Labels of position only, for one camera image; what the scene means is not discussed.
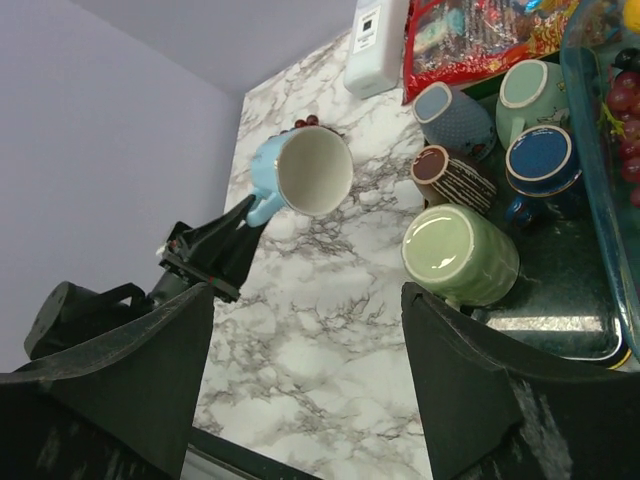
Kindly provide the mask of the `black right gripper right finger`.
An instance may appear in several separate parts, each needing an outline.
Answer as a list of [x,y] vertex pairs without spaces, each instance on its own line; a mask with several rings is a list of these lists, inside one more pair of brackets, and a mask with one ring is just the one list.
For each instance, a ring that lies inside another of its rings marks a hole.
[[639,376],[516,341],[406,283],[402,326],[436,479],[635,479]]

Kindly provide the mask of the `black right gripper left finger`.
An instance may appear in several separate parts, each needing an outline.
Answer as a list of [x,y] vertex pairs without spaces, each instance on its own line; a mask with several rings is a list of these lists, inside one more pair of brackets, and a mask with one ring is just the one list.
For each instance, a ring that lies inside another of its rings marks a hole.
[[4,479],[177,479],[213,330],[214,292],[1,376]]

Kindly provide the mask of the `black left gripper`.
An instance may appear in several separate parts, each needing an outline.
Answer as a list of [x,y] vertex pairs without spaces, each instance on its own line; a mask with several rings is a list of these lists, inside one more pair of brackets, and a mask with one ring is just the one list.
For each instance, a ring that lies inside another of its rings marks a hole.
[[250,194],[218,219],[197,228],[177,222],[156,252],[165,272],[149,300],[165,303],[198,283],[206,283],[223,302],[236,302],[267,226],[246,223],[254,201]]

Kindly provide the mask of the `light blue hexagonal mug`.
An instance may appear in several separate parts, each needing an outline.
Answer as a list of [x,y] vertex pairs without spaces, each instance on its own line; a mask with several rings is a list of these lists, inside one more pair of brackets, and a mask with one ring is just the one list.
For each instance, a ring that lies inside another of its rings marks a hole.
[[309,126],[276,135],[258,147],[250,162],[255,200],[245,221],[251,227],[264,225],[285,207],[325,216],[346,199],[353,178],[353,155],[339,134]]

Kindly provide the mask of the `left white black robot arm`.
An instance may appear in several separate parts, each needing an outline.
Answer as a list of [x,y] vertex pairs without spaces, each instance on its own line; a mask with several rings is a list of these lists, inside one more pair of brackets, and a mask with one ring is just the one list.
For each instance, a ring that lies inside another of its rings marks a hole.
[[198,228],[177,222],[160,247],[163,274],[150,292],[129,282],[97,293],[69,281],[44,301],[24,341],[31,360],[84,343],[159,308],[189,288],[205,283],[225,303],[240,297],[263,225],[245,218],[256,201],[248,195],[233,209]]

